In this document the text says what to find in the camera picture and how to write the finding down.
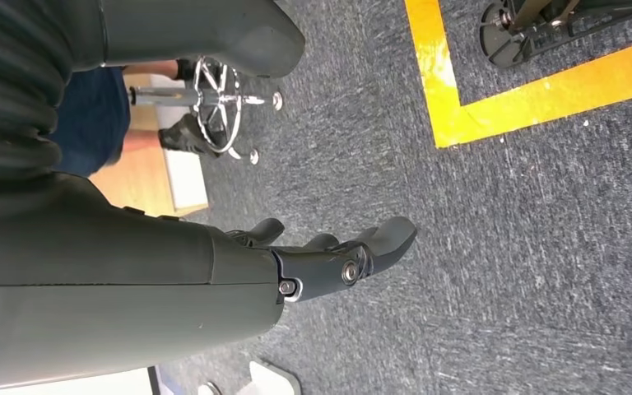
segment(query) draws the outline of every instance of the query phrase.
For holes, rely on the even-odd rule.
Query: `chair caster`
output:
[[[251,165],[257,165],[258,162],[260,161],[260,153],[258,152],[258,150],[251,150],[251,152],[248,155],[245,154],[240,154],[237,150],[235,150],[233,147],[231,149],[229,149],[228,151],[229,155],[236,159],[236,160],[246,160],[248,159]]]

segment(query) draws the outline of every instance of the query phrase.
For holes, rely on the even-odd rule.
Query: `robotic hand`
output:
[[[345,290],[416,235],[393,218],[339,243],[270,247],[111,206],[51,170],[46,134],[74,70],[202,53],[281,77],[304,37],[272,0],[0,0],[0,388],[149,366],[272,328],[284,303]]]

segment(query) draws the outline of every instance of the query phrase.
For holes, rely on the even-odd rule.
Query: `shoe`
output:
[[[212,142],[217,146],[226,144],[226,133],[223,131],[209,133]],[[175,125],[159,131],[161,147],[171,151],[192,152],[219,157],[221,154],[210,149],[202,135],[198,119],[194,114],[185,114]]]
[[[189,61],[187,59],[177,59],[176,62],[178,63],[178,76],[175,80],[185,82],[195,81],[195,68],[198,67],[198,62]],[[221,78],[221,67],[214,62],[209,62],[207,63],[207,68],[209,68],[210,73],[214,76],[214,81],[218,84]],[[200,84],[210,87],[204,73],[200,74]]]

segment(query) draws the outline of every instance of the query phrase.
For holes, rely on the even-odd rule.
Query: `black shoe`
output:
[[[178,63],[178,76],[175,77],[176,81],[186,81],[186,82],[193,82],[195,81],[195,68],[198,67],[198,62],[196,61],[189,61],[187,59],[177,59],[176,62]],[[221,68],[214,64],[213,62],[209,62],[207,64],[207,68],[209,69],[210,73],[214,76],[214,81],[216,81],[216,83],[219,83],[219,80],[221,78]],[[207,87],[210,87],[209,82],[207,82],[207,78],[205,77],[204,73],[200,73],[200,84],[207,84]]]
[[[226,134],[223,131],[209,134],[215,145],[226,144]],[[193,114],[185,114],[175,125],[161,129],[159,141],[161,147],[166,150],[207,154],[215,158],[221,155],[210,149],[198,125],[198,119]]]

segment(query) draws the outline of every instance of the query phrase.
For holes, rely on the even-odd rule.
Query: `metal screw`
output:
[[[357,281],[357,265],[353,261],[347,261],[342,267],[342,280],[351,286]]]
[[[290,280],[284,280],[280,283],[280,293],[283,295],[292,295],[296,290],[296,284]]]

